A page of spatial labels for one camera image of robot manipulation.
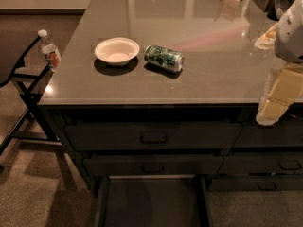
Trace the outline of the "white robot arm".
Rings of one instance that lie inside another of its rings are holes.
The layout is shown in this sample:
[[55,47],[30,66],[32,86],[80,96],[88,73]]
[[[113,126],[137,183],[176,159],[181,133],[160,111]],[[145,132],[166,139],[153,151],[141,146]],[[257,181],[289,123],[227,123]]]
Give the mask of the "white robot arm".
[[258,49],[273,49],[285,61],[267,76],[256,121],[274,125],[303,95],[303,0],[295,0],[279,21],[255,41]]

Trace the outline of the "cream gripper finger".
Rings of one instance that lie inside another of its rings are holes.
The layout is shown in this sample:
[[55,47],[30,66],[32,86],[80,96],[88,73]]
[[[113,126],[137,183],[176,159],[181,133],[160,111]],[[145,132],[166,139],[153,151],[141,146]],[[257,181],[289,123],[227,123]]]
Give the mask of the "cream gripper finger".
[[302,95],[302,65],[286,63],[281,69],[272,69],[265,81],[256,121],[262,126],[274,125]]

